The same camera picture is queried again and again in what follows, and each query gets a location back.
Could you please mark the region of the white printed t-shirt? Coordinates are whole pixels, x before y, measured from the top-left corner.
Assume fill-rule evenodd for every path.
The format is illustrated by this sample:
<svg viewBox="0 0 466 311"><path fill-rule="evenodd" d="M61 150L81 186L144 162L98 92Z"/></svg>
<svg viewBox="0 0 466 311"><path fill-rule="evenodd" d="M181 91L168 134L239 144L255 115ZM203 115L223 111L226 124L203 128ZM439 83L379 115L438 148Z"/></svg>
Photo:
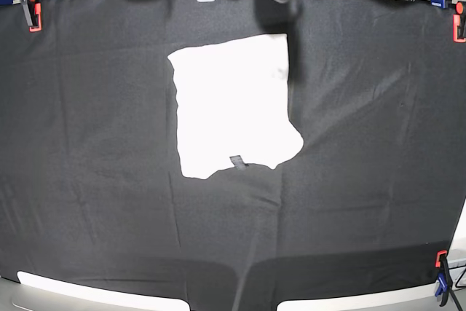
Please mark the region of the white printed t-shirt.
<svg viewBox="0 0 466 311"><path fill-rule="evenodd" d="M177 150L187 178L241 165L275 169L303 148L288 116L288 37L262 34L168 55Z"/></svg>

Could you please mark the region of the black table cloth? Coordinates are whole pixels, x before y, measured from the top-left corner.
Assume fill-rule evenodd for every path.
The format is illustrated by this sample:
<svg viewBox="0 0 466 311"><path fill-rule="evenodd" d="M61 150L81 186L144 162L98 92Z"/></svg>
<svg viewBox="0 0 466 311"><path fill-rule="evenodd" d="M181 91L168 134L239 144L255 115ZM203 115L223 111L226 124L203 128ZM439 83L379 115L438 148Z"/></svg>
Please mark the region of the black table cloth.
<svg viewBox="0 0 466 311"><path fill-rule="evenodd" d="M432 283L465 202L465 46L393 0L48 0L1 8L1 275L273 310ZM286 34L304 145L182 175L170 53Z"/></svg>

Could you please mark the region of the orange clamp top left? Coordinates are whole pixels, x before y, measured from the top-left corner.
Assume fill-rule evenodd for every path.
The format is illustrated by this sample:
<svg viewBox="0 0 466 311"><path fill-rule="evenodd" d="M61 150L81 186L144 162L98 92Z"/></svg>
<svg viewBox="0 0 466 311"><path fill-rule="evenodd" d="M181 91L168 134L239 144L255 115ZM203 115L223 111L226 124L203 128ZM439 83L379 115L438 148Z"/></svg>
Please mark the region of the orange clamp top left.
<svg viewBox="0 0 466 311"><path fill-rule="evenodd" d="M20 0L28 29L31 33L42 30L42 8L39 0Z"/></svg>

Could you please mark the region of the orange clamp top right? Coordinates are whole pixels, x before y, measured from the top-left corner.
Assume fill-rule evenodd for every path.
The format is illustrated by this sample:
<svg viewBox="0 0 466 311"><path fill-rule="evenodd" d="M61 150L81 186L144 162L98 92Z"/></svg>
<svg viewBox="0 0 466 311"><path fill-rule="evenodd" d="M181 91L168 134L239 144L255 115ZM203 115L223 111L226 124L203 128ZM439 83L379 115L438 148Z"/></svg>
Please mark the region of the orange clamp top right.
<svg viewBox="0 0 466 311"><path fill-rule="evenodd" d="M458 1L455 5L453 16L453 40L458 43L465 43L465 2Z"/></svg>

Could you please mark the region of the orange blue clamp bottom right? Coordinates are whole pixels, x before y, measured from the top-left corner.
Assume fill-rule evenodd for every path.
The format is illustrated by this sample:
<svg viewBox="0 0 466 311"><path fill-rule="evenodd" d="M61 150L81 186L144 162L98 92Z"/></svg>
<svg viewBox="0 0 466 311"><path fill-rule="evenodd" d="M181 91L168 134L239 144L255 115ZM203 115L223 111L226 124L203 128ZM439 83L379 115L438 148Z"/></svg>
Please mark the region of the orange blue clamp bottom right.
<svg viewBox="0 0 466 311"><path fill-rule="evenodd" d="M446 306L449 300L449 294L451 287L453 286L453 282L451 279L451 275L449 272L449 264L447 260L448 251L442 250L437 252L436 260L435 260L435 268L437 269L437 282L438 287L435 291L435 297L440 297L440 306Z"/></svg>

